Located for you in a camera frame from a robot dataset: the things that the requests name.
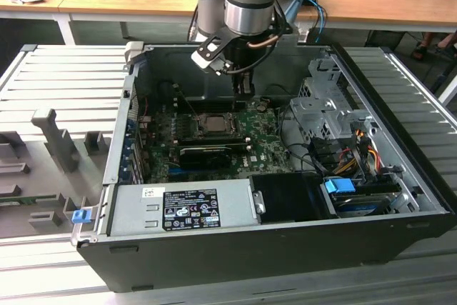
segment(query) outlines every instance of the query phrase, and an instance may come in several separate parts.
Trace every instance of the sandal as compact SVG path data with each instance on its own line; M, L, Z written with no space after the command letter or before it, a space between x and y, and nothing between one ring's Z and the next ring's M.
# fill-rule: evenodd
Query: sandal
M441 55L443 57L447 57L450 60L455 59L457 56L457 49L455 46L448 46L446 48L440 48L438 45L435 46L436 54Z
M416 48L411 53L411 57L416 61L422 61L425 55L427 54L427 47L421 46L421 43L416 44Z

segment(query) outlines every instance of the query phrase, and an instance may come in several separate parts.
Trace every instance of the floor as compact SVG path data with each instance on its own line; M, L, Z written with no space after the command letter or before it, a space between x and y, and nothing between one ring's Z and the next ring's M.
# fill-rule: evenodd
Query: floor
M183 42L186 40L187 28L188 24L129 23L130 40L148 43ZM80 44L125 44L128 41L121 37L119 23L114 22L77 21L75 34ZM330 44L337 41L343 46L363 46L367 35L366 30L326 29L321 37L321 43ZM420 33L406 34L395 53L427 87L430 87L436 76L445 69L448 61L434 54L429 54L422 62L413 60L410 53L419 39ZM56 22L0 19L0 75L24 44L63 43ZM450 103L449 109L457 113L456 99Z

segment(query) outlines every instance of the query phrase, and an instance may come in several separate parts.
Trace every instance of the wooden table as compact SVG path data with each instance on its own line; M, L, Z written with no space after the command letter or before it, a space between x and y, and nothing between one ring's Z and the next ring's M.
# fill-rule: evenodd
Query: wooden table
M394 31L439 31L457 29L457 0L319 0L328 13L326 27L385 29ZM0 17L53 19L66 44L75 44L74 21L187 23L196 0L45 0L18 6L0 0ZM306 31L316 20L316 10L304 6L298 27Z
M457 0L319 0L328 27L398 31L452 32L457 28ZM298 21L309 20L302 10Z

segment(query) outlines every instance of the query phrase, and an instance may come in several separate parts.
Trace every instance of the warning label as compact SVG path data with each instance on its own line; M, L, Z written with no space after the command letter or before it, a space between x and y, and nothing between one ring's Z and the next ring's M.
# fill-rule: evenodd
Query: warning label
M215 189L164 192L165 231L221 226Z

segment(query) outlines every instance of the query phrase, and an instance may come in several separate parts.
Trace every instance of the table leg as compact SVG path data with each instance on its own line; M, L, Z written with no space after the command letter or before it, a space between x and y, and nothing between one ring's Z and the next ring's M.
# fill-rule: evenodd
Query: table leg
M444 89L443 93L439 96L438 100L444 106L447 106L456 94L457 94L457 75L453 78L451 83Z
M125 21L119 22L121 25L121 33L122 33L122 38L123 39L128 39L130 38L129 35L129 28L127 27L127 23Z
M60 28L64 42L67 45L76 45L76 40L73 35L73 22L69 14L54 14L54 21L57 22Z

